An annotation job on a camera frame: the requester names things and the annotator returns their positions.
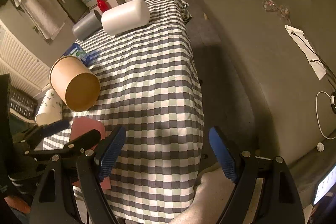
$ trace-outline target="phone screen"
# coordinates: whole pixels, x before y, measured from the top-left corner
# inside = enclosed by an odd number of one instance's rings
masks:
[[[329,172],[329,174],[319,183],[316,190],[313,205],[315,205],[321,198],[324,197],[326,193],[328,193],[328,191],[335,184],[335,182],[336,182],[336,165]]]

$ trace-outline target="red bottle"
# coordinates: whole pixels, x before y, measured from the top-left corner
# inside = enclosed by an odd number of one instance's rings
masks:
[[[109,4],[105,1],[105,0],[97,0],[98,3],[98,7],[102,12],[105,12],[109,9],[111,9],[111,7],[109,6]]]

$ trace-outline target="paper cup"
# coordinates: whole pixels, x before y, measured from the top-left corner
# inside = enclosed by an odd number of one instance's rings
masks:
[[[88,110],[100,93],[97,76],[74,56],[63,56],[56,61],[50,71],[50,84],[73,111]]]
[[[62,106],[63,102],[55,90],[48,90],[35,117],[36,123],[41,126],[62,120]]]

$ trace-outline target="black cable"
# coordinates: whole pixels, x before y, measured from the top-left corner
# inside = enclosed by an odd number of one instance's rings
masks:
[[[330,80],[327,78],[327,80],[328,80],[328,82],[329,82],[329,84],[334,88],[334,90],[336,91],[336,85],[334,86],[331,82],[330,82]]]
[[[328,70],[329,70],[329,72],[332,74],[332,76],[334,77],[334,81],[336,80],[336,76],[335,76],[335,74],[333,74],[333,72],[332,72],[332,70],[328,67],[328,65],[323,61],[323,62],[321,62],[320,60],[316,60],[316,59],[311,59],[310,60],[310,62],[311,63],[313,63],[313,62],[320,62],[322,65],[324,65]]]
[[[308,45],[306,44],[306,42],[304,42],[303,40],[302,40],[302,38],[301,37],[299,37],[294,31],[291,31],[291,34],[292,35],[295,35],[295,36],[297,36],[298,38],[300,38],[300,40],[306,45],[306,47],[313,53],[313,54],[315,54],[320,60],[316,60],[316,59],[312,59],[312,60],[310,60],[310,62],[320,62],[323,66],[325,66],[325,68],[329,71],[329,73],[332,75],[332,77],[333,77],[333,82],[334,82],[334,84],[336,85],[336,76],[335,76],[335,74],[332,72],[332,70],[329,68],[329,66],[327,65],[327,63],[316,53],[316,52],[314,52],[310,47],[308,47]]]

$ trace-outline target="radiator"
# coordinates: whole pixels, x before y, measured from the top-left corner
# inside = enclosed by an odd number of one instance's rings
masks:
[[[49,84],[49,70],[0,22],[0,75],[9,73],[13,87],[35,97]]]

